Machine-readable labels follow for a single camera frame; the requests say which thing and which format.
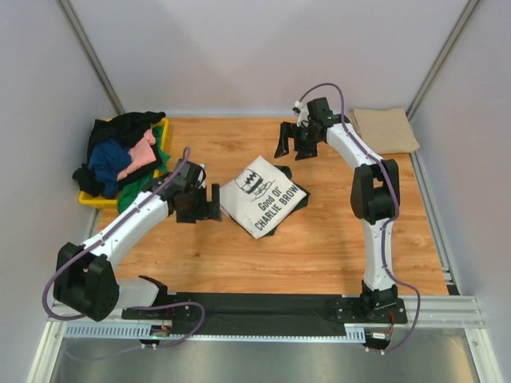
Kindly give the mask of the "green and white raglan t-shirt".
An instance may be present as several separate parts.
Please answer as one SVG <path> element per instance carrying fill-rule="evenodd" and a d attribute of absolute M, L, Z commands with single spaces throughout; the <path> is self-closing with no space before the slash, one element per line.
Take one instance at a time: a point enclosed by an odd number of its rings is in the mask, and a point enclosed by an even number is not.
<path fill-rule="evenodd" d="M 259 156 L 220 188 L 220 208 L 252 238 L 273 235 L 290 214 L 308 204 L 310 192 L 291 178 L 288 167 Z"/>

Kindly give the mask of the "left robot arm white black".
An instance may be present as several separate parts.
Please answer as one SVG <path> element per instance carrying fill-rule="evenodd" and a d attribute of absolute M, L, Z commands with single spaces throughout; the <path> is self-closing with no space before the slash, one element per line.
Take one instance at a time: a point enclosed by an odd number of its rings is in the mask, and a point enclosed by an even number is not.
<path fill-rule="evenodd" d="M 56 272 L 47 289 L 77 317 L 96 322 L 116 309 L 135 309 L 150 320 L 168 310 L 165 284 L 140 276 L 120 279 L 122 259 L 156 225 L 174 216 L 178 223 L 222 219 L 220 185 L 206 185 L 200 164 L 179 160 L 172 172 L 152 178 L 129 207 L 107 227 L 81 244 L 66 243 L 57 254 Z"/>

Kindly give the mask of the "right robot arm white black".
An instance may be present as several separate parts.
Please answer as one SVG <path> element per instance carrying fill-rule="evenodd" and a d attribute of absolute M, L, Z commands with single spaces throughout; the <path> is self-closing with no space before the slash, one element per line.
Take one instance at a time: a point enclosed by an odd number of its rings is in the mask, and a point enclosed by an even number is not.
<path fill-rule="evenodd" d="M 362 224 L 366 265 L 362 293 L 353 311 L 369 322 L 377 322 L 398 304 L 398 288 L 393 280 L 392 231 L 399 213 L 399 170 L 395 160 L 384 160 L 348 124 L 343 114 L 335 114 L 325 97 L 307 103 L 296 101 L 295 123 L 280 124 L 275 158 L 290 152 L 305 160 L 318 155 L 321 142 L 332 147 L 353 171 L 351 210 Z"/>

